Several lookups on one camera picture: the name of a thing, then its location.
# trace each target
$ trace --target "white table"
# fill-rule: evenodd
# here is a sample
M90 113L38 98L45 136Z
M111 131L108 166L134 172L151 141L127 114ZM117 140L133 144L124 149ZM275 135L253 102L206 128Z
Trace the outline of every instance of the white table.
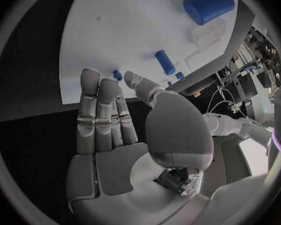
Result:
M174 74L164 73L155 58L157 51L164 50L176 73L183 72L185 76L222 55L234 28L238 0L234 0L234 10L204 26L187 15L183 1L74 0L60 45L62 103L79 102L84 68L95 68L102 77L112 76L114 70L122 75L131 70L167 87L168 81L178 80ZM220 37L210 44L198 44L193 39L194 34L211 30ZM119 85L126 98L135 97L124 81Z

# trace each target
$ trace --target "purple light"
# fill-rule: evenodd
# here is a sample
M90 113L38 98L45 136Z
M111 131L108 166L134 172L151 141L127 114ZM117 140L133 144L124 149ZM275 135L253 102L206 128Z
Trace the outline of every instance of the purple light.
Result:
M273 130L273 132L272 132L272 140L273 140L275 146L278 148L278 150L281 151L281 144L280 144L280 142L277 140L275 130Z

